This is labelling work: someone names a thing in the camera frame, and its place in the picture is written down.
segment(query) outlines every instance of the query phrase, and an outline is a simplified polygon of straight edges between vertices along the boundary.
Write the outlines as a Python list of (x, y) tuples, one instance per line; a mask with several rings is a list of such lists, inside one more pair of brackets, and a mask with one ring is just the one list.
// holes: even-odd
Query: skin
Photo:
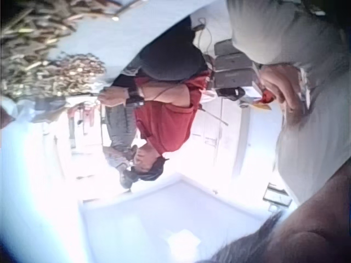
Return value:
[(350, 182), (346, 164), (276, 228), (267, 262), (351, 262)]
[[(139, 87), (139, 94), (146, 101), (159, 101), (177, 107), (190, 107), (190, 92), (184, 84), (151, 81)], [(107, 107), (126, 104), (128, 99), (127, 88), (109, 87), (100, 93), (98, 100)], [(161, 155), (147, 142), (137, 149), (134, 156), (134, 168), (141, 173), (148, 172)]]
[(146, 173), (160, 156), (156, 149), (147, 142), (137, 149), (134, 156), (134, 169), (140, 173)]
[(298, 124), (303, 116), (303, 105), (298, 96), (301, 91), (299, 71), (287, 64), (271, 65), (265, 66), (259, 77), (261, 85), (275, 95), (287, 125)]
[[(184, 84), (152, 81), (139, 87), (139, 91), (146, 101), (153, 100), (178, 107), (190, 107), (190, 92)], [(107, 107), (125, 105), (128, 98), (127, 88), (113, 86), (106, 88), (98, 96), (98, 100)]]

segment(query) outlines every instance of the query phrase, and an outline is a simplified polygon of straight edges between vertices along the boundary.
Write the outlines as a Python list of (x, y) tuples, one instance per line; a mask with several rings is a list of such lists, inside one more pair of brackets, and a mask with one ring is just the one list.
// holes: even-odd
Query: white cloth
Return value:
[(299, 125), (284, 127), (277, 168), (301, 204), (351, 157), (350, 54), (339, 31), (294, 4), (228, 0), (233, 45), (261, 64), (302, 68), (310, 82), (310, 109)]

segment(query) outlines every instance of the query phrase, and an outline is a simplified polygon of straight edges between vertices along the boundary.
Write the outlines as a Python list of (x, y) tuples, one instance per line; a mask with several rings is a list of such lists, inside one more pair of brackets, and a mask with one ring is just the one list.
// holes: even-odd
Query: sleeve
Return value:
[(323, 78), (347, 60), (339, 31), (275, 0), (227, 0), (233, 45), (260, 64), (289, 63)]

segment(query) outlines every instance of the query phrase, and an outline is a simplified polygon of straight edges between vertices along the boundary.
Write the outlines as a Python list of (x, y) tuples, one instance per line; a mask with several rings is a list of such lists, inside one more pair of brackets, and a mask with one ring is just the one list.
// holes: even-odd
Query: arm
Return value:
[[(159, 101), (177, 107), (190, 107), (190, 92), (184, 84), (167, 82), (147, 82), (139, 87), (140, 96), (146, 101)], [(125, 104), (129, 98), (128, 89), (108, 87), (98, 97), (101, 103), (108, 107)]]
[(159, 101), (178, 107), (190, 107), (190, 92), (185, 84), (151, 81), (139, 87), (146, 101)]

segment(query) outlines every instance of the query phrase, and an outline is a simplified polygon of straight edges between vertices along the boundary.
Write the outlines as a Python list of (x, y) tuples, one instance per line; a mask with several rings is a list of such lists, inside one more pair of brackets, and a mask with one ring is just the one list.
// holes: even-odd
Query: hand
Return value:
[(98, 100), (107, 107), (125, 105), (128, 98), (128, 88), (114, 86), (105, 88), (98, 96)]
[(292, 110), (301, 106), (298, 76), (298, 70), (289, 65), (267, 66), (260, 71), (261, 83), (276, 96), (279, 103), (286, 102)]

